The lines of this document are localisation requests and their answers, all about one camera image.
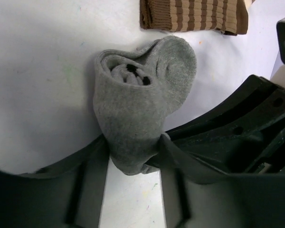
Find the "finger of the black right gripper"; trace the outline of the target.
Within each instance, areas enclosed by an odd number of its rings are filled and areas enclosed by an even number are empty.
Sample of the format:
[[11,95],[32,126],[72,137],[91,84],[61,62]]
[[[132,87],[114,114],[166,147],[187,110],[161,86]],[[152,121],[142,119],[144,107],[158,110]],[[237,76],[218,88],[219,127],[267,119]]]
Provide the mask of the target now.
[[250,75],[226,100],[168,131],[185,152],[229,173],[285,167],[285,88]]

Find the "grey sock with black stripes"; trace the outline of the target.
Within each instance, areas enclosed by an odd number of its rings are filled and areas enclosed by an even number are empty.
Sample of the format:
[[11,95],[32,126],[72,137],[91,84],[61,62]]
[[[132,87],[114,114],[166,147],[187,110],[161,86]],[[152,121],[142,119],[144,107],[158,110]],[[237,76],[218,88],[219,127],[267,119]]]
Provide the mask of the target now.
[[190,93],[197,71],[187,41],[167,36],[134,51],[108,49],[95,58],[93,106],[114,165],[133,176],[154,172],[166,117]]

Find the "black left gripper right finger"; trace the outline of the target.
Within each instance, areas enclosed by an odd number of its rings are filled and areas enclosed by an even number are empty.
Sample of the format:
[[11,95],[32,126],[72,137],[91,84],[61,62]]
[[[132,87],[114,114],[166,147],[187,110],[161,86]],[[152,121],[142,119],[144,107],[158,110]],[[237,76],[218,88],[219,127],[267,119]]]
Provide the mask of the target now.
[[160,138],[169,228],[285,228],[285,174],[226,174]]

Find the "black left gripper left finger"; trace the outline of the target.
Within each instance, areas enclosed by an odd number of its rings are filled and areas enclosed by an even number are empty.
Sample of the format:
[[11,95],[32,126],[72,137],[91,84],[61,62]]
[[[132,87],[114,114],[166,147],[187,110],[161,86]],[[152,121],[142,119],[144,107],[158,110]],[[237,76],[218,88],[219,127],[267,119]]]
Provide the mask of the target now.
[[35,173],[0,171],[0,228],[96,228],[109,151],[103,136]]

